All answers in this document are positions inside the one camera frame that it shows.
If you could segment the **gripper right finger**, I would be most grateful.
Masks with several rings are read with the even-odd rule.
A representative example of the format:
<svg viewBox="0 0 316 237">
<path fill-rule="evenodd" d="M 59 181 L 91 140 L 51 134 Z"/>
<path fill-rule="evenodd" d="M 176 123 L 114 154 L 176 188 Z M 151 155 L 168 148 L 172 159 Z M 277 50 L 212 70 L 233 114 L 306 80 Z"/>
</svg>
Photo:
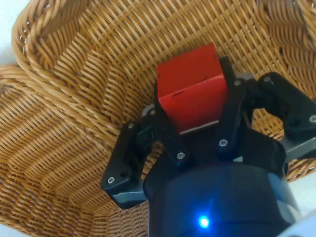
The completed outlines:
<svg viewBox="0 0 316 237">
<path fill-rule="evenodd" d="M 237 77 L 227 56 L 219 59 L 228 87 L 217 130 L 217 155 L 232 160 L 241 150 L 253 111 L 265 109 L 283 123 L 281 141 L 287 160 L 316 156 L 316 103 L 283 76 L 269 72 L 256 80 L 252 74 Z"/>
</svg>

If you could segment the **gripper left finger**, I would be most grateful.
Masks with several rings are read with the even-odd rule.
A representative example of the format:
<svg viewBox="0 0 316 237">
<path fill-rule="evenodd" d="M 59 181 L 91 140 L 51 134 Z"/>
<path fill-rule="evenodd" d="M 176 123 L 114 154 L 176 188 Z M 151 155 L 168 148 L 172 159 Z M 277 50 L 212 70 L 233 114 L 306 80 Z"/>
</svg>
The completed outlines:
<svg viewBox="0 0 316 237">
<path fill-rule="evenodd" d="M 140 121 L 129 121 L 121 128 L 100 183 L 121 209 L 133 208 L 147 200 L 141 175 L 155 142 L 162 144 L 167 158 L 177 169 L 189 164 L 189 150 L 158 100 L 157 85 L 153 108 Z"/>
</svg>

